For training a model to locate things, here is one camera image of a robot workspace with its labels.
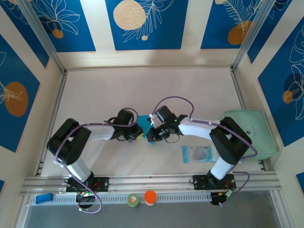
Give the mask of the long aluminium mounting rail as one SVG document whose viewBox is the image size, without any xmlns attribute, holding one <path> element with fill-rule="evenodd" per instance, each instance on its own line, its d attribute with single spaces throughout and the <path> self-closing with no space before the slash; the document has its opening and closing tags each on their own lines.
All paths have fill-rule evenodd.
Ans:
<svg viewBox="0 0 304 228">
<path fill-rule="evenodd" d="M 100 176 L 109 177 L 108 192 L 101 193 L 144 193 L 153 190 L 157 193 L 194 192 L 192 176 L 196 174 L 159 174 L 159 175 L 125 175 Z M 274 171 L 254 171 L 248 174 L 234 172 L 236 190 L 259 191 L 281 190 L 281 185 Z M 20 194 L 38 195 L 45 193 L 67 193 L 64 180 L 68 177 L 26 177 Z M 200 190 L 206 192 L 226 190 Z"/>
</svg>

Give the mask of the mint green zip pouch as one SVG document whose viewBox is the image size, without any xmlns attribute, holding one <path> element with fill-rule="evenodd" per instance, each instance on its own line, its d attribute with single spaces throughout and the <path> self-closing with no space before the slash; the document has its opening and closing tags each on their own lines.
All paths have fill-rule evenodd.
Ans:
<svg viewBox="0 0 304 228">
<path fill-rule="evenodd" d="M 264 160 L 277 154 L 277 144 L 263 112 L 257 109 L 231 110 L 223 117 L 231 117 L 251 139 L 257 156 L 247 158 L 248 161 Z"/>
</svg>

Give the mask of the aluminium frame post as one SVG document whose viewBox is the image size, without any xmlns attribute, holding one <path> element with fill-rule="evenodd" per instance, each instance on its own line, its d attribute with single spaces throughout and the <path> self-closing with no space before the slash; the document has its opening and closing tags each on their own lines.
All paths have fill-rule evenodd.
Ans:
<svg viewBox="0 0 304 228">
<path fill-rule="evenodd" d="M 29 23 L 31 29 L 35 33 L 36 37 L 40 41 L 42 47 L 45 49 L 48 56 L 54 62 L 56 68 L 62 75 L 66 74 L 66 69 L 64 68 L 59 56 L 57 55 L 57 51 L 51 42 L 49 36 L 47 35 L 43 25 L 41 24 L 38 16 L 33 10 L 31 4 L 27 0 L 16 0 L 19 9 L 24 15 L 25 19 Z"/>
<path fill-rule="evenodd" d="M 258 35 L 261 27 L 263 26 L 269 12 L 271 11 L 276 0 L 263 0 L 260 9 L 258 10 L 251 26 L 246 34 L 243 43 L 235 57 L 233 64 L 231 65 L 231 72 L 235 72 L 241 64 L 244 57 L 247 55 L 248 50 L 252 46 L 256 36 Z"/>
</svg>

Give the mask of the green cylindrical container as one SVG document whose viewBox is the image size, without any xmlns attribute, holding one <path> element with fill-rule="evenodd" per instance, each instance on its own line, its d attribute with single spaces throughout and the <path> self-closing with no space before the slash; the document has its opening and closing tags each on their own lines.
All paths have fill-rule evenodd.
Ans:
<svg viewBox="0 0 304 228">
<path fill-rule="evenodd" d="M 140 197 L 135 193 L 129 194 L 127 197 L 127 204 L 133 208 L 138 207 L 140 205 Z"/>
</svg>

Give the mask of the aluminium table end rail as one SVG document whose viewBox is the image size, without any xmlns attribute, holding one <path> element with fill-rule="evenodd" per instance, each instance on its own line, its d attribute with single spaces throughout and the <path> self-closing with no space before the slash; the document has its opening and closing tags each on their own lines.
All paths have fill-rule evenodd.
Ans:
<svg viewBox="0 0 304 228">
<path fill-rule="evenodd" d="M 103 67 L 78 67 L 68 68 L 68 72 L 73 71 L 101 71 L 101 70 L 140 70 L 140 69 L 187 69 L 187 68 L 201 68 L 201 69 L 222 69 L 228 68 L 229 65 L 192 65 L 192 66 L 103 66 Z"/>
</svg>

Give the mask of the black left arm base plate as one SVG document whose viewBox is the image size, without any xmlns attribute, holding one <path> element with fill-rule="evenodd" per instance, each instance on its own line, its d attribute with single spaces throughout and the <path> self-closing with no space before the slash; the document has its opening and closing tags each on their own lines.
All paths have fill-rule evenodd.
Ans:
<svg viewBox="0 0 304 228">
<path fill-rule="evenodd" d="M 83 187 L 75 179 L 65 179 L 66 192 L 83 192 L 88 191 L 87 188 Z M 108 192 L 109 177 L 93 177 L 89 178 L 84 182 L 86 186 L 92 189 L 94 192 Z"/>
</svg>

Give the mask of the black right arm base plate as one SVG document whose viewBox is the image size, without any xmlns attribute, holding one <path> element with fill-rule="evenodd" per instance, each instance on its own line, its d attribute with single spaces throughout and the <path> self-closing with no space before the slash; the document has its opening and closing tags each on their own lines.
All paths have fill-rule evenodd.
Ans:
<svg viewBox="0 0 304 228">
<path fill-rule="evenodd" d="M 193 186 L 195 190 L 235 190 L 235 178 L 233 174 L 227 174 L 218 180 L 212 175 L 193 175 Z"/>
</svg>

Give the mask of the orange-lidded white container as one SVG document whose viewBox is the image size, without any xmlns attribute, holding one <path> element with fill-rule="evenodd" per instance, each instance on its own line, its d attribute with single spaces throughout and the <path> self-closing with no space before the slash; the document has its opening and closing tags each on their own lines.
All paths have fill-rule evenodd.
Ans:
<svg viewBox="0 0 304 228">
<path fill-rule="evenodd" d="M 144 194 L 144 202 L 148 205 L 148 206 L 153 206 L 155 204 L 157 200 L 157 194 L 155 191 L 153 190 L 148 190 L 145 192 Z"/>
</svg>

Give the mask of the blue bone-shaped toy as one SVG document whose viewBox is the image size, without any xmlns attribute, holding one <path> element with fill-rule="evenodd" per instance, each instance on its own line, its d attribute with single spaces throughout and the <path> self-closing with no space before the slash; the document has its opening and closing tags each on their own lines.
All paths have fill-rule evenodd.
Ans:
<svg viewBox="0 0 304 228">
<path fill-rule="evenodd" d="M 38 195 L 36 196 L 36 204 L 41 204 L 41 203 L 45 203 L 45 202 L 50 202 L 53 200 L 53 194 L 52 193 L 47 193 L 47 194 L 43 194 L 43 195 Z"/>
</svg>

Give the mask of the blue wet wipes packet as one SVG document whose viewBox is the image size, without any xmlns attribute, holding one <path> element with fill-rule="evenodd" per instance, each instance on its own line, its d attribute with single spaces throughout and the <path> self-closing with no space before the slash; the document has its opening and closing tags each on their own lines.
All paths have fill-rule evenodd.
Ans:
<svg viewBox="0 0 304 228">
<path fill-rule="evenodd" d="M 216 150 L 211 146 L 186 146 L 183 145 L 183 163 L 215 162 L 218 159 Z"/>
</svg>

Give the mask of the blue paper sheet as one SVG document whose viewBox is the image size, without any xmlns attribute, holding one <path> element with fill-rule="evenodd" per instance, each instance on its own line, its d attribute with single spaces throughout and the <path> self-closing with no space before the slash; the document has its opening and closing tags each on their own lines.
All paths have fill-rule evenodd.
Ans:
<svg viewBox="0 0 304 228">
<path fill-rule="evenodd" d="M 138 125 L 142 128 L 143 130 L 143 135 L 141 136 L 145 141 L 147 141 L 147 133 L 149 129 L 152 127 L 150 122 L 148 121 L 149 115 L 140 115 L 138 118 Z"/>
</svg>

